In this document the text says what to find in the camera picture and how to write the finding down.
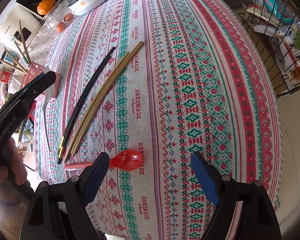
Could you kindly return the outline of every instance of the bamboo chopstick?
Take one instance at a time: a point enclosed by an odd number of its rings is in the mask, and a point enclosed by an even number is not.
[[[76,130],[76,132],[74,133],[74,135],[72,136],[72,139],[70,141],[70,144],[69,144],[69,147],[67,149],[67,152],[65,154],[65,157],[64,157],[64,162],[67,161],[69,155],[70,155],[70,152],[74,146],[74,143],[76,142],[76,138],[77,138],[77,135],[78,135],[78,132],[82,129],[83,125],[84,125],[84,122],[85,120],[87,119],[88,117],[88,113],[93,109],[93,104],[94,102],[97,100],[97,98],[99,97],[99,95],[101,94],[101,92],[103,91],[103,89],[105,88],[105,85],[106,85],[106,82],[108,82],[108,80],[111,79],[111,77],[114,75],[114,73],[116,72],[116,70],[120,67],[120,65],[122,64],[122,62],[126,59],[126,57],[128,56],[128,52],[123,56],[123,58],[119,61],[119,63],[115,66],[115,68],[112,70],[112,72],[110,73],[110,75],[108,76],[107,80],[103,83],[103,85],[100,87],[100,89],[98,90],[98,92],[95,94],[95,97],[91,103],[91,105],[89,106],[87,112],[84,114],[84,116],[82,117],[80,123],[79,123],[79,126]]]
[[[1,59],[1,58],[0,58],[0,61],[1,61],[2,63],[5,63],[5,64],[8,65],[9,67],[12,67],[12,68],[14,68],[14,69],[16,69],[16,70],[21,71],[22,73],[24,73],[22,69],[20,69],[20,68],[14,66],[14,65],[12,65],[12,64],[10,64],[9,62],[7,62],[7,61],[5,61],[5,60],[3,60],[3,59]]]
[[[116,79],[119,77],[123,69],[127,66],[127,64],[132,60],[134,55],[137,53],[137,51],[143,46],[144,42],[141,41],[138,43],[138,45],[132,50],[132,52],[127,55],[127,57],[123,60],[123,62],[116,68],[116,71],[114,75],[111,78],[108,78],[106,82],[104,83],[105,88],[101,91],[100,95],[98,97],[95,97],[93,100],[92,104],[93,108],[90,112],[87,112],[86,114],[88,115],[82,129],[78,130],[78,136],[76,138],[76,141],[74,143],[74,147],[71,150],[71,155],[74,156],[76,152],[79,149],[79,146],[82,142],[82,139],[89,128],[92,119],[94,118],[97,110],[99,109],[100,105],[102,104],[103,100],[105,99],[106,95],[108,94],[109,90],[111,87],[114,85]]]
[[[19,32],[20,32],[20,36],[21,36],[21,41],[22,41],[23,49],[25,50],[25,53],[27,55],[27,59],[28,59],[29,65],[31,65],[32,62],[31,62],[31,59],[30,59],[30,56],[29,56],[29,53],[28,53],[28,50],[27,50],[25,38],[24,38],[23,33],[22,33],[22,28],[21,28],[21,22],[20,21],[19,21]]]
[[[22,56],[23,61],[24,61],[26,64],[29,65],[28,59],[27,59],[26,56],[23,54],[23,52],[22,52],[22,50],[20,49],[18,43],[17,43],[16,41],[14,41],[14,44],[15,44],[15,46],[17,47],[17,49],[19,50],[19,52],[20,52],[20,54],[21,54],[21,56]]]
[[[10,52],[7,50],[6,47],[4,47],[4,50],[7,52],[7,54],[9,55],[10,58],[12,58],[12,60],[14,61],[14,63],[16,63],[22,70],[24,73],[28,73],[28,71],[25,69],[25,67],[23,65],[21,65],[17,60],[15,60],[15,58],[10,54]]]

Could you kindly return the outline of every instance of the orange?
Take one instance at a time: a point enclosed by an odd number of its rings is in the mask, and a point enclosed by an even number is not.
[[[60,22],[60,23],[56,26],[57,33],[63,32],[65,28],[66,28],[66,24],[65,24],[64,22]]]
[[[43,0],[37,7],[38,14],[45,15],[55,5],[56,0]]]
[[[72,14],[72,13],[68,13],[68,14],[63,18],[63,20],[64,20],[65,22],[67,22],[67,21],[72,20],[72,18],[73,18],[73,14]]]

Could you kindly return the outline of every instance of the tablecloth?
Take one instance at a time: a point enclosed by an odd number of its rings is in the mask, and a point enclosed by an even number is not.
[[[112,46],[86,99],[127,51],[145,45],[106,96],[71,163],[124,149],[144,156],[137,170],[110,167],[87,206],[93,225],[125,239],[200,239],[214,207],[191,170],[200,151],[222,174],[262,181],[274,206],[282,172],[282,133],[267,71],[241,23],[221,0],[107,0],[56,37],[47,65],[61,74],[58,98],[35,115],[36,168],[49,183],[80,171],[57,165],[74,106]],[[237,205],[228,238],[235,233]]]

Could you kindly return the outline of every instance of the wire rack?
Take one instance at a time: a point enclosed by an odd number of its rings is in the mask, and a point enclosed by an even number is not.
[[[300,28],[298,9],[291,0],[252,0],[244,6],[238,15],[260,53],[276,96],[300,90],[300,50],[292,43]]]

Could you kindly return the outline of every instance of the black chopstick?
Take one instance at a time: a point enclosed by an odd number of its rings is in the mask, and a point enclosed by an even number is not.
[[[77,119],[77,116],[81,110],[81,107],[84,103],[84,101],[86,100],[91,88],[93,87],[94,83],[96,82],[96,80],[98,79],[101,71],[103,70],[103,68],[107,65],[111,54],[114,52],[115,47],[112,47],[112,49],[109,51],[109,53],[106,55],[106,57],[103,59],[103,61],[100,63],[100,65],[98,66],[97,70],[95,71],[95,73],[93,74],[93,76],[90,78],[88,84],[86,85],[86,87],[84,88],[82,94],[80,95],[80,98],[77,102],[77,104],[75,105],[75,108],[71,114],[71,117],[67,123],[65,132],[63,133],[62,139],[61,139],[61,143],[59,145],[59,150],[58,150],[58,164],[61,164],[62,162],[62,158],[63,158],[63,151],[65,149],[66,143],[68,141],[70,132],[73,128],[73,125],[75,123],[75,120]]]

